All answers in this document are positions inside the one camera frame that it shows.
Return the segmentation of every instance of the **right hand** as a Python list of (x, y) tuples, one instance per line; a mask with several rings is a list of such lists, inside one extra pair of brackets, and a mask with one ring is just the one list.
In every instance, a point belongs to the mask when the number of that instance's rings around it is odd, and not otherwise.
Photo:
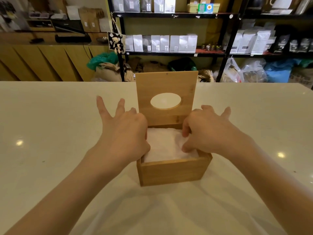
[(229, 160), (241, 154), (242, 148), (252, 139), (229, 121), (230, 107), (221, 116), (214, 112), (212, 106), (202, 105), (201, 108), (193, 110), (183, 122), (182, 135), (187, 137), (190, 134), (190, 137), (182, 146), (182, 151), (199, 149)]

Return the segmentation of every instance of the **oval opening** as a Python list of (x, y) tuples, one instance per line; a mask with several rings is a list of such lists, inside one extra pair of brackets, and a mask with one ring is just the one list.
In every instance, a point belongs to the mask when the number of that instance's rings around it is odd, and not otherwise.
[(161, 93), (154, 96), (150, 103), (154, 108), (159, 110), (170, 110), (175, 108), (181, 102), (179, 95), (174, 93)]

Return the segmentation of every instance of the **white table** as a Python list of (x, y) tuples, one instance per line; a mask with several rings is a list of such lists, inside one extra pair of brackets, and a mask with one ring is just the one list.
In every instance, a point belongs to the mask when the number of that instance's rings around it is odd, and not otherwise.
[[(135, 83), (0, 82), (0, 234), (96, 143), (97, 94), (112, 114), (122, 97), (126, 110), (138, 109)], [(193, 107), (202, 104), (219, 114), (231, 106), (231, 122), (313, 188), (311, 90), (290, 83), (198, 83)], [(96, 196), (71, 234), (82, 234), (102, 209), (95, 234), (284, 234), (244, 176), (218, 155), (201, 181), (143, 188), (131, 163)]]

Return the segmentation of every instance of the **bamboo tissue box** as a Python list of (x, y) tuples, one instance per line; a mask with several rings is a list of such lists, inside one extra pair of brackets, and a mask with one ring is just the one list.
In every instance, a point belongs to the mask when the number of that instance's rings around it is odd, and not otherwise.
[[(184, 119), (190, 114), (198, 71), (136, 73), (139, 112), (145, 115), (149, 128), (182, 129)], [(169, 109), (158, 109), (151, 99), (162, 93), (180, 96), (180, 103)], [(137, 161), (141, 186), (154, 186), (200, 180), (208, 168), (212, 155), (197, 150), (195, 158), (144, 162)]]

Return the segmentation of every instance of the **shelf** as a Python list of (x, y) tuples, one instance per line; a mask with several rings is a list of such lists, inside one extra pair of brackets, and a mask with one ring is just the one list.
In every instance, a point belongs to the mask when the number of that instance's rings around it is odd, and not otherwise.
[(266, 58), (266, 59), (313, 59), (313, 52), (283, 53), (283, 54), (263, 53), (262, 55), (230, 54), (229, 57), (230, 58)]
[(243, 19), (313, 19), (313, 15), (268, 15), (268, 14), (244, 14)]
[(197, 19), (217, 19), (217, 18), (234, 18), (238, 14), (234, 13), (215, 13), (215, 14), (198, 14), (198, 13), (128, 13), (113, 12), (113, 17), (137, 17), (137, 18), (197, 18)]
[(180, 53), (180, 52), (126, 52), (126, 55), (152, 55), (152, 56), (172, 56), (172, 57), (216, 57), (223, 58), (223, 51), (209, 51), (207, 53)]

